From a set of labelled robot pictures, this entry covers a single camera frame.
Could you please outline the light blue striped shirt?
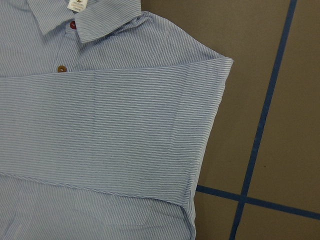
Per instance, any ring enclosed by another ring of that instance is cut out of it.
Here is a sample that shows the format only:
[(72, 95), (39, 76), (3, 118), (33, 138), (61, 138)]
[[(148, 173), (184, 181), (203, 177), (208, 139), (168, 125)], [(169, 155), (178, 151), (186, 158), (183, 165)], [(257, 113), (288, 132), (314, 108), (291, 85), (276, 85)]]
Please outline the light blue striped shirt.
[(232, 65), (138, 0), (1, 1), (1, 239), (195, 239)]

